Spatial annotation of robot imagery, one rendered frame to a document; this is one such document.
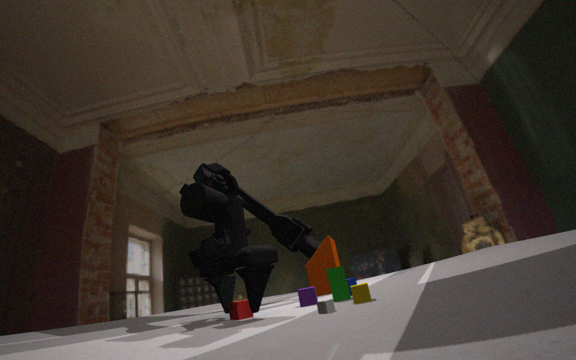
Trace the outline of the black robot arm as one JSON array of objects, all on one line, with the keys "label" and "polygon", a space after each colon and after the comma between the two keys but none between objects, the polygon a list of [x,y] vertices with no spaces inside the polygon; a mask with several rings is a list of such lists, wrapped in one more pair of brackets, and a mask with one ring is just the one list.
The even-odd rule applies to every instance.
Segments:
[{"label": "black robot arm", "polygon": [[[299,218],[274,213],[239,187],[236,178],[230,173],[230,170],[217,162],[210,165],[202,162],[193,174],[195,183],[190,185],[185,183],[179,191],[182,195],[180,199],[182,214],[207,223],[215,223],[217,227],[224,223],[245,224],[243,208],[246,208],[269,226],[270,233],[278,243],[291,252],[301,251],[311,259],[322,244],[310,235],[313,227]],[[305,228],[304,231],[301,226]],[[222,230],[221,237],[216,239],[211,235],[201,240],[200,247],[188,252],[188,255],[195,270],[202,269],[223,256],[225,259],[233,258],[233,243],[226,230]]]}]

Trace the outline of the yellow block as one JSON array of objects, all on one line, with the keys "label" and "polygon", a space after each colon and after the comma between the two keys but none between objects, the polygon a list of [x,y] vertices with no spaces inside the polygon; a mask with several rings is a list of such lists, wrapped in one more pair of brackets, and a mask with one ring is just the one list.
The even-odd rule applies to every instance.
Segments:
[{"label": "yellow block", "polygon": [[350,291],[352,292],[354,305],[372,301],[370,295],[370,289],[368,287],[368,283],[366,282],[363,284],[351,285]]}]

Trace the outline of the purple block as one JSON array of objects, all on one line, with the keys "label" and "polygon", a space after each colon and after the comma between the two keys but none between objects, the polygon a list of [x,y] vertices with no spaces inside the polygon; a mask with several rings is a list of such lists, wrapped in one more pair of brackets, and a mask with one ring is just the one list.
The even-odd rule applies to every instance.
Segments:
[{"label": "purple block", "polygon": [[315,286],[298,289],[297,292],[301,307],[317,305],[318,298]]}]

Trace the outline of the blue block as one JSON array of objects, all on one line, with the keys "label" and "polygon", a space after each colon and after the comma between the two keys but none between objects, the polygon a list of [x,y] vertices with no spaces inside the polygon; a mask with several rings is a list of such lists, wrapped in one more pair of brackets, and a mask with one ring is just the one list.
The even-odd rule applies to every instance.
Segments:
[{"label": "blue block", "polygon": [[355,278],[349,278],[349,279],[346,279],[346,281],[347,281],[347,284],[349,285],[350,295],[352,296],[352,291],[351,291],[351,288],[350,288],[350,287],[351,287],[351,286],[354,286],[354,285],[358,285],[358,284],[357,284],[357,281],[356,281]]}]

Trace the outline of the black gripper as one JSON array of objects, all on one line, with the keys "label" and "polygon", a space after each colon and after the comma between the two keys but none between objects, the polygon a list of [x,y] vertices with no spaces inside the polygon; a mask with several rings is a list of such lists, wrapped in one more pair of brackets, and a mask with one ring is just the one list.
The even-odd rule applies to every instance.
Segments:
[{"label": "black gripper", "polygon": [[[244,281],[248,303],[252,313],[259,312],[263,300],[263,294],[269,280],[274,264],[278,262],[277,250],[268,245],[249,245],[247,235],[251,234],[250,228],[242,222],[227,222],[215,227],[215,233],[211,234],[214,239],[221,237],[221,231],[225,230],[233,245],[234,256],[214,260],[205,268],[200,269],[200,278],[211,284],[217,292],[222,309],[229,313],[229,303],[233,302],[234,286],[236,284],[235,272]],[[243,267],[242,269],[235,270]],[[230,275],[230,276],[228,276]]]}]

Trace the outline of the green block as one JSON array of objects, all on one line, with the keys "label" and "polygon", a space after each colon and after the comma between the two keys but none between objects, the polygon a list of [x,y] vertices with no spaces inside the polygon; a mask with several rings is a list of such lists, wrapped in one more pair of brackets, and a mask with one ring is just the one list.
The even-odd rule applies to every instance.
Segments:
[{"label": "green block", "polygon": [[329,286],[346,282],[345,269],[343,266],[326,269]]},{"label": "green block", "polygon": [[349,291],[348,281],[342,284],[330,285],[333,301],[340,302],[351,299],[351,294]]}]

